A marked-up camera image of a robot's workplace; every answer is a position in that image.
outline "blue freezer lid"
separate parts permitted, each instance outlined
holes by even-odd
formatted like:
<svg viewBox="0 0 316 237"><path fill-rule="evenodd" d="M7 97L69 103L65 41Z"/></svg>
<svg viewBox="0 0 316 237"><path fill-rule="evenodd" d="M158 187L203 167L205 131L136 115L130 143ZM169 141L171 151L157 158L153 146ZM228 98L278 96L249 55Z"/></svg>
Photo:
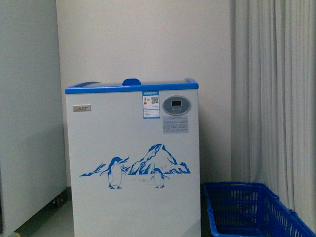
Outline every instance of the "blue freezer lid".
<svg viewBox="0 0 316 237"><path fill-rule="evenodd" d="M83 93L108 93L108 92L128 92L128 91L157 91L157 90L190 90L198 89L198 83L191 78L183 81L141 84L138 79L126 79L122 85L108 85L96 81L84 82L70 86L65 89L66 94Z"/></svg>

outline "plastic crate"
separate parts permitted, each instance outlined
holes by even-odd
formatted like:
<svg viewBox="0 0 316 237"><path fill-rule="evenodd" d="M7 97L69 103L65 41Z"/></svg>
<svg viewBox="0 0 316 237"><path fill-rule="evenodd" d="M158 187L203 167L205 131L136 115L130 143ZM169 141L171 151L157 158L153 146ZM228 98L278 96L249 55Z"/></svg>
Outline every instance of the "plastic crate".
<svg viewBox="0 0 316 237"><path fill-rule="evenodd" d="M316 237L262 183L203 184L214 237Z"/></svg>

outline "floor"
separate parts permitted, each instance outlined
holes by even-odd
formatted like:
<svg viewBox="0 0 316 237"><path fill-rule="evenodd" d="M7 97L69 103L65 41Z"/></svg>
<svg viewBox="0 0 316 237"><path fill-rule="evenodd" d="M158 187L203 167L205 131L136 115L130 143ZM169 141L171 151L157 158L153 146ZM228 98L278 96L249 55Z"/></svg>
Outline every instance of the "floor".
<svg viewBox="0 0 316 237"><path fill-rule="evenodd" d="M201 229L202 237L211 236L204 198L201 198ZM48 204L16 232L21 237L74 237L72 202L67 201L59 208Z"/></svg>

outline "caster wheel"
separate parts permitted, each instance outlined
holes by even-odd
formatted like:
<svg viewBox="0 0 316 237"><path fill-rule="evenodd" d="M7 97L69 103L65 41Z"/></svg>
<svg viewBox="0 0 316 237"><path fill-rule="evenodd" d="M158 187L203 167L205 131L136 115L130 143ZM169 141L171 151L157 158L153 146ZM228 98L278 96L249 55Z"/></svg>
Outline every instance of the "caster wheel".
<svg viewBox="0 0 316 237"><path fill-rule="evenodd" d="M56 207L61 207L62 206L62 198L61 198L61 195L58 195L55 200L54 200L54 203L55 203L55 206Z"/></svg>

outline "qr code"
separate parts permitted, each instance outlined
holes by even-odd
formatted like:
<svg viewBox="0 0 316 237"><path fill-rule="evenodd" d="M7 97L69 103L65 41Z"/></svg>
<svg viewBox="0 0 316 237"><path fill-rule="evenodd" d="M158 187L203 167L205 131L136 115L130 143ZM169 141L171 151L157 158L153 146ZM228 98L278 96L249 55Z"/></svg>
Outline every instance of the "qr code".
<svg viewBox="0 0 316 237"><path fill-rule="evenodd" d="M158 104L158 96L152 96L152 104Z"/></svg>

